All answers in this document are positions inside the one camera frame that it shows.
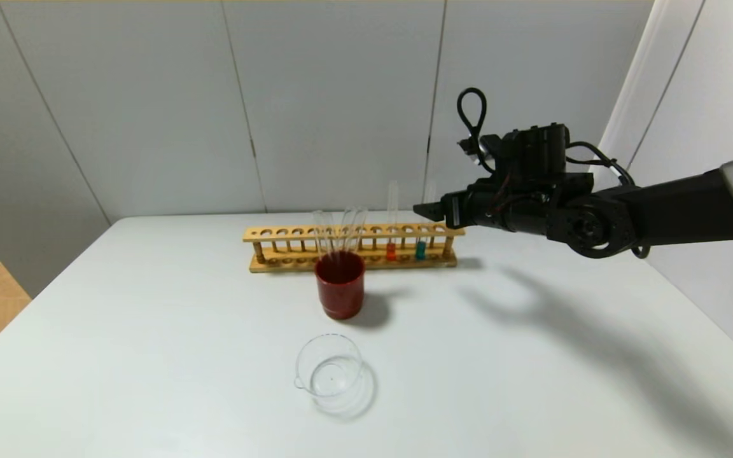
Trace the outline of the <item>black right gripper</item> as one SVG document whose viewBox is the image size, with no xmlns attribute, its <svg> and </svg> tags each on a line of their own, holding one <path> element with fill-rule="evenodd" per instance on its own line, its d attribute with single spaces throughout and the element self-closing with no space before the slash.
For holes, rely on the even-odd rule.
<svg viewBox="0 0 733 458">
<path fill-rule="evenodd" d="M 505 230 L 503 217 L 493 212 L 494 192 L 463 190 L 444 195 L 440 201 L 413 205 L 413 212 L 428 221 L 443 221 L 450 229 L 469 226 L 492 227 Z"/>
</svg>

